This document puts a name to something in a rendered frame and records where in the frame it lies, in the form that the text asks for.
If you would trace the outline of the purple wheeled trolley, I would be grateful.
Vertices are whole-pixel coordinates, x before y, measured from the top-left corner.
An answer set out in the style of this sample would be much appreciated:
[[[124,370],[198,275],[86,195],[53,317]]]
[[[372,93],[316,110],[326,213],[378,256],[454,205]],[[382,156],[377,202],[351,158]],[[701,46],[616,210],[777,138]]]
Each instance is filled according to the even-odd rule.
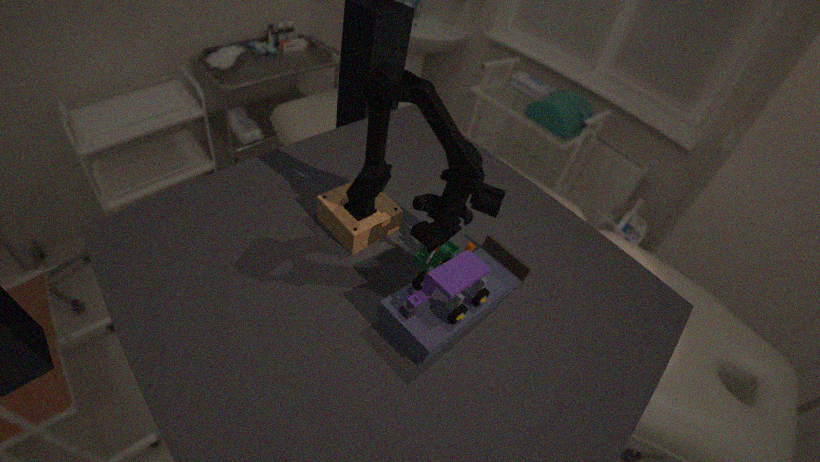
[[[450,312],[447,320],[453,325],[464,318],[468,310],[461,304],[465,298],[460,293],[462,290],[472,284],[469,289],[469,292],[474,296],[471,304],[478,307],[486,301],[490,292],[485,288],[489,280],[484,276],[490,270],[491,268],[469,249],[461,254],[456,252],[452,257],[447,257],[441,261],[437,268],[434,269],[431,266],[428,270],[416,275],[412,286],[417,291],[422,290],[407,297],[406,300],[415,308],[429,299],[437,287],[449,298],[445,308]],[[413,298],[417,302],[414,302]]]

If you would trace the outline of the green tray floor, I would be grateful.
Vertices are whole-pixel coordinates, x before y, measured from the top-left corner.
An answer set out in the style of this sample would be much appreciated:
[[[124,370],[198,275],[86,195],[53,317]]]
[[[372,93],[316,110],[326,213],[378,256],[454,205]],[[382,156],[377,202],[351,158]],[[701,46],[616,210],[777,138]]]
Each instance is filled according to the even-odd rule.
[[[450,257],[450,256],[451,256],[453,253],[455,253],[455,252],[456,252],[456,250],[454,250],[454,249],[453,249],[453,248],[451,248],[449,245],[447,245],[446,243],[444,243],[441,247],[439,247],[439,249],[438,249],[438,250],[436,250],[436,251],[434,252],[434,254],[433,254],[433,256],[432,256],[432,258],[431,258],[431,260],[430,260],[429,264],[427,264],[427,263],[426,263],[426,261],[427,261],[427,259],[428,259],[429,255],[430,255],[430,253],[429,253],[429,252],[427,252],[427,249],[426,249],[425,251],[423,251],[423,252],[422,252],[420,255],[418,255],[417,257],[418,257],[419,259],[421,259],[424,263],[426,263],[428,266],[430,266],[430,267],[432,266],[432,267],[435,269],[435,268],[437,268],[437,267],[439,266],[439,263],[440,263],[441,261],[443,261],[443,260],[444,260],[444,259],[446,259],[447,257]]]

